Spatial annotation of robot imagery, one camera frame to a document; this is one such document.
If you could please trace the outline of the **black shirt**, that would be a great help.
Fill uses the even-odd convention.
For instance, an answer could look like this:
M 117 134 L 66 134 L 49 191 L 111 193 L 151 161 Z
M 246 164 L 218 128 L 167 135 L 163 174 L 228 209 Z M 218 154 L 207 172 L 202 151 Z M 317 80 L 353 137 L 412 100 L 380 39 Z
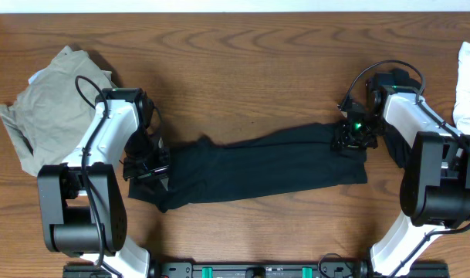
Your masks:
M 307 124 L 232 144 L 208 137 L 171 149 L 167 185 L 130 183 L 129 197 L 160 212 L 335 185 L 367 183 L 365 151 L 331 148 L 335 124 Z

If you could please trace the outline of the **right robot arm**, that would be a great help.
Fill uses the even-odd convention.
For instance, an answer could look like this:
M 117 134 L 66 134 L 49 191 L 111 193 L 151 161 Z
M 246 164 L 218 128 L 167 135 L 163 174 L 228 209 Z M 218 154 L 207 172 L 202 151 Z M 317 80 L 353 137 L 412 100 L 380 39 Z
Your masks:
M 350 93 L 338 104 L 344 119 L 332 147 L 376 148 L 377 138 L 393 131 L 409 153 L 400 186 L 400 215 L 352 275 L 447 276 L 444 266 L 417 266 L 415 261 L 441 236 L 470 229 L 470 135 L 438 116 L 423 96 L 424 80 L 414 80 L 401 69 L 374 74 L 365 88 L 366 104 Z

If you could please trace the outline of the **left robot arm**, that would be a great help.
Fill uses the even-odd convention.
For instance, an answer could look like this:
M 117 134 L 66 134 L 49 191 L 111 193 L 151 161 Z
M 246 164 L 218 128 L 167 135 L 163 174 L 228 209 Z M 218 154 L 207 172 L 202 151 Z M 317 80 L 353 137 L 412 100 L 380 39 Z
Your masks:
M 77 257 L 64 277 L 159 277 L 160 267 L 127 234 L 116 170 L 131 185 L 167 191 L 169 150 L 149 134 L 154 103 L 140 88 L 108 88 L 76 148 L 37 176 L 43 236 L 51 252 Z

